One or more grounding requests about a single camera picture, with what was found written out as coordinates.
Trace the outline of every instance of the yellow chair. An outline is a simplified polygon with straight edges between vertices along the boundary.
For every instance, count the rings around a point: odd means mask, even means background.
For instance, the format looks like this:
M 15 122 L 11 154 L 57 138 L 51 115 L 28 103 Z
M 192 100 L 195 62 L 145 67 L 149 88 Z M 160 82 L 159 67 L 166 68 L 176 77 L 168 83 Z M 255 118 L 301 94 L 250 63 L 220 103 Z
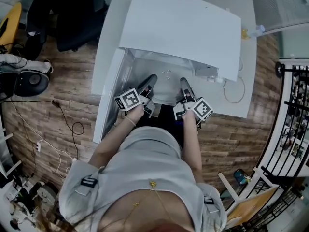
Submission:
M 260 169 L 254 168 L 253 170 L 266 182 L 267 185 L 270 186 L 270 189 L 267 189 L 246 199 L 241 199 L 236 194 L 225 176 L 222 173 L 218 173 L 219 178 L 235 201 L 235 207 L 227 214 L 226 229 L 241 225 L 242 223 L 249 221 L 269 201 L 269 199 L 279 187 L 279 185 L 272 184 L 272 182 L 268 180 L 265 175 L 263 175 Z
M 7 53 L 10 53 L 11 48 L 13 46 L 14 39 L 16 37 L 16 33 L 18 30 L 21 11 L 22 11 L 21 3 L 15 4 L 15 6 L 8 12 L 6 17 L 0 24 L 1 28 L 6 19 L 8 19 L 6 30 L 0 38 L 0 45 L 3 45 L 5 47 Z

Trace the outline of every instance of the white cable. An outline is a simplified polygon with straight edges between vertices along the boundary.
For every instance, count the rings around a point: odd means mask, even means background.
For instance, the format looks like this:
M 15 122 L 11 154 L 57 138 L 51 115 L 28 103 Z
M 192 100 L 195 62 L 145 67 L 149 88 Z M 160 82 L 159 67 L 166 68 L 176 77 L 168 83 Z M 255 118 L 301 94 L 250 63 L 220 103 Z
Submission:
M 238 101 L 230 101 L 227 97 L 226 97 L 226 94 L 225 94 L 225 85 L 226 85 L 226 82 L 228 80 L 225 80 L 224 84 L 223 84 L 223 94 L 224 94 L 224 97 L 225 99 L 229 102 L 229 103 L 232 103 L 232 104 L 236 104 L 236 103 L 240 103 L 241 100 L 243 99 L 243 97 L 245 96 L 245 93 L 246 93 L 246 86 L 245 86 L 245 82 L 243 81 L 242 77 L 238 76 L 237 78 L 239 78 L 243 84 L 243 94 L 241 96 L 241 98 L 238 100 Z
M 242 69 L 243 69 L 243 61 L 242 61 L 242 57 L 240 57 L 239 59 L 240 59 L 240 63 L 241 63 L 241 68 L 238 69 L 238 71 L 240 72 L 240 71 L 242 71 Z
M 45 143 L 47 143 L 48 145 L 50 145 L 51 148 L 53 148 L 53 149 L 55 150 L 55 152 L 57 152 L 57 154 L 59 155 L 59 165 L 58 165 L 58 168 L 57 168 L 57 172 L 58 172 L 58 174 L 60 175 L 61 178 L 65 179 L 65 178 L 60 174 L 60 172 L 59 172 L 59 168 L 60 168 L 60 165 L 61 165 L 61 155 L 59 154 L 58 151 L 67 154 L 71 159 L 73 159 L 73 157 L 71 157 L 67 152 L 55 148 L 55 147 L 52 146 L 48 141 L 46 141 L 40 134 L 38 134 L 38 133 L 25 121 L 25 119 L 24 119 L 23 116 L 19 113 L 19 111 L 17 110 L 17 108 L 16 108 L 16 106 L 14 105 L 14 103 L 12 102 L 12 100 L 11 100 L 11 103 L 12 103 L 13 107 L 15 108 L 16 112 L 19 114 L 19 116 L 20 116 L 20 117 L 23 119 L 23 121 L 26 123 L 26 125 L 27 125 L 35 134 L 37 134 L 37 135 L 41 138 L 41 140 L 39 140 L 39 142 L 45 142 Z
M 67 169 L 66 169 L 66 175 L 68 175 L 68 174 L 67 174 L 68 169 L 71 169 L 71 168 L 67 168 Z

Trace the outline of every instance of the woman's right hand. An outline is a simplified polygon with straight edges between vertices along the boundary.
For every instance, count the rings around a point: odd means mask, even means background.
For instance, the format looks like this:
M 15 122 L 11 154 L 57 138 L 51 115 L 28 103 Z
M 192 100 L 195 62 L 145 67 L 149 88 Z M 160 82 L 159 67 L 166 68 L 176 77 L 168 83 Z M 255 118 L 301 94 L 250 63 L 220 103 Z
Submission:
M 195 122 L 194 112 L 192 110 L 186 110 L 185 114 L 182 116 L 182 119 L 184 121 L 186 121 L 186 120 L 194 120 L 194 122 Z

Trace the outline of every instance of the black cable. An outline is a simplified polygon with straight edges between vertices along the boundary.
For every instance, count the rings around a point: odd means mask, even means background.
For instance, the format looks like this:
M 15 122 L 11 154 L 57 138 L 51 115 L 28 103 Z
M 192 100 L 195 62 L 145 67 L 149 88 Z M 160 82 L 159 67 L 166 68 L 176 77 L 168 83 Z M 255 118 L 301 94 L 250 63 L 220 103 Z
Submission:
M 70 129 L 70 131 L 72 132 L 72 138 L 73 138 L 73 142 L 74 142 L 74 145 L 75 145 L 75 148 L 76 148 L 76 156 L 77 156 L 77 160 L 79 159 L 79 153 L 78 153 L 78 147 L 77 147 L 77 145 L 76 145 L 76 142 L 75 142 L 75 138 L 74 138 L 74 134 L 75 135 L 82 135 L 83 133 L 84 133 L 84 125 L 81 123 L 81 122 L 75 122 L 75 123 L 73 123 L 73 125 L 72 125 L 72 128 L 69 126 L 69 124 L 68 124 L 68 122 L 67 122 L 67 119 L 66 119 L 66 116 L 64 115 L 64 112 L 63 112 L 63 110 L 62 110 L 62 108 L 60 107 L 60 105 L 59 104 L 55 104 L 55 102 L 53 102 L 53 101 L 2 101 L 2 102 L 41 102 L 41 103 L 45 103 L 45 102 L 49 102 L 49 103 L 51 103 L 51 104 L 53 104 L 53 105 L 55 105 L 56 107 L 58 107 L 58 108 L 60 108 L 60 110 L 61 110 L 61 112 L 62 112 L 62 115 L 63 115 L 63 118 L 64 118 L 64 121 L 66 122 L 66 124 L 67 124 L 67 127 Z M 74 131 L 74 126 L 76 125 L 76 124 L 80 124 L 81 125 L 81 127 L 82 127 L 82 129 L 83 129 L 83 131 L 81 132 L 81 133 L 77 133 L 77 132 L 75 132 Z
M 72 138 L 73 138 L 73 142 L 74 142 L 74 145 L 75 145 L 75 148 L 76 148 L 77 159 L 78 159 L 78 158 L 79 158 L 79 155 L 78 155 L 78 148 L 77 148 L 77 145 L 76 145 L 76 143 L 75 143 L 74 134 L 75 134 L 75 135 L 82 135 L 82 134 L 84 133 L 84 131 L 85 131 L 84 126 L 83 126 L 83 124 L 82 124 L 81 122 L 75 122 L 75 123 L 73 123 L 72 128 L 71 128 L 71 127 L 69 126 L 68 122 L 67 122 L 67 119 L 66 119 L 66 117 L 65 117 L 65 115 L 64 115 L 64 112 L 63 112 L 61 106 L 59 106 L 59 108 L 60 108 L 60 110 L 61 110 L 61 112 L 62 112 L 63 118 L 64 118 L 64 120 L 66 121 L 66 124 L 67 124 L 68 128 L 72 131 Z M 76 124 L 80 124 L 81 127 L 83 128 L 83 131 L 82 131 L 81 133 L 76 133 L 76 132 L 74 131 L 74 125 L 76 125 Z
M 16 42 L 15 44 L 19 44 L 19 45 L 21 45 L 23 48 L 25 48 L 25 46 L 24 46 L 23 44 L 21 44 L 21 43 Z M 20 60 L 19 60 L 17 63 L 7 63 L 7 62 L 5 62 L 5 61 L 0 62 L 0 67 L 3 66 L 3 65 L 8 65 L 8 66 L 10 66 L 10 67 L 12 67 L 12 68 L 14 68 L 14 69 L 21 69 L 21 68 L 24 68 L 24 67 L 27 65 L 27 63 L 28 63 L 28 60 L 27 60 L 27 59 L 25 59 L 25 60 L 26 60 L 26 63 L 25 63 L 23 66 L 21 66 L 21 67 L 16 67 L 16 66 L 13 65 L 13 64 L 15 64 L 15 65 L 16 65 L 16 64 L 19 64 L 19 63 L 21 62 L 21 60 L 23 59 L 23 58 L 21 57 L 20 52 L 17 50 L 17 48 L 16 48 L 16 51 L 19 53 Z
M 34 148 L 34 146 L 33 146 L 33 145 L 35 145 L 35 143 L 32 142 L 32 141 L 30 140 L 29 135 L 28 135 L 28 133 L 27 133 L 26 126 L 25 126 L 25 122 L 24 122 L 23 119 L 22 119 L 22 121 L 23 121 L 24 130 L 25 130 L 25 133 L 26 133 L 26 137 L 27 137 L 28 141 L 31 143 L 31 146 L 32 146 L 32 153 L 31 153 L 31 156 L 32 156 L 33 159 L 34 159 L 34 166 L 35 166 L 35 168 L 34 168 L 34 171 L 33 171 L 33 173 L 31 174 L 30 177 L 33 177 L 34 174 L 35 174 L 35 172 L 37 171 L 37 163 L 36 163 L 36 160 L 35 160 L 35 152 L 34 152 L 34 149 L 35 149 L 35 148 Z
M 24 44 L 22 44 L 20 42 L 13 42 L 13 43 L 2 44 L 1 46 L 7 46 L 7 45 L 10 45 L 10 44 L 18 44 L 18 45 L 22 46 L 23 48 L 25 48 Z

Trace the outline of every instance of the open cabinet door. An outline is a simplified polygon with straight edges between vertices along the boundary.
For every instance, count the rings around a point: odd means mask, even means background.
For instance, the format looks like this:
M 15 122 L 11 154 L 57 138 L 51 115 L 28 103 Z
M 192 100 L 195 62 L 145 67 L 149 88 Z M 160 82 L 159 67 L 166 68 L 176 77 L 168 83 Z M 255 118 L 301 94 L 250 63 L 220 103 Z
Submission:
M 117 120 L 118 107 L 113 97 L 129 88 L 129 78 L 134 56 L 131 52 L 118 48 L 112 58 L 112 63 L 105 79 L 93 142 L 100 143 Z

